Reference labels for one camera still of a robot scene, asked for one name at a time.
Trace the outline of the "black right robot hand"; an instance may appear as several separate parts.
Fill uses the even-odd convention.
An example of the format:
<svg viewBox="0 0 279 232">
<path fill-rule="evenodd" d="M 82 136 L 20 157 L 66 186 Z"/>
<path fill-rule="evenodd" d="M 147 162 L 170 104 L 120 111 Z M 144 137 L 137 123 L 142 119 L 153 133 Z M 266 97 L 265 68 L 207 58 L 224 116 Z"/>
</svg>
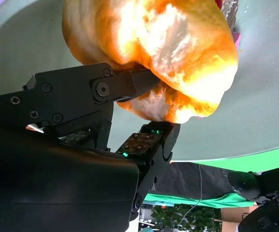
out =
<svg viewBox="0 0 279 232">
<path fill-rule="evenodd" d="M 179 124 L 108 148 L 115 102 L 156 87 L 107 63 L 40 72 L 0 95 L 0 232 L 124 232 L 172 158 Z"/>
</svg>

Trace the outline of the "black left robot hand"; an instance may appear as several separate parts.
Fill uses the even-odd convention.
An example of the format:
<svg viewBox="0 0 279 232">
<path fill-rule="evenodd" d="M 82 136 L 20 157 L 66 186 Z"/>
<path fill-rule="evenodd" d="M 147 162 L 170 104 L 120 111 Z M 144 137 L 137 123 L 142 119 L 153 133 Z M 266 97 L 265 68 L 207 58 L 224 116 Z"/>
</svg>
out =
<svg viewBox="0 0 279 232">
<path fill-rule="evenodd" d="M 239 232 L 279 232 L 279 168 L 262 172 L 228 173 L 233 190 L 259 207 L 238 226 Z"/>
</svg>

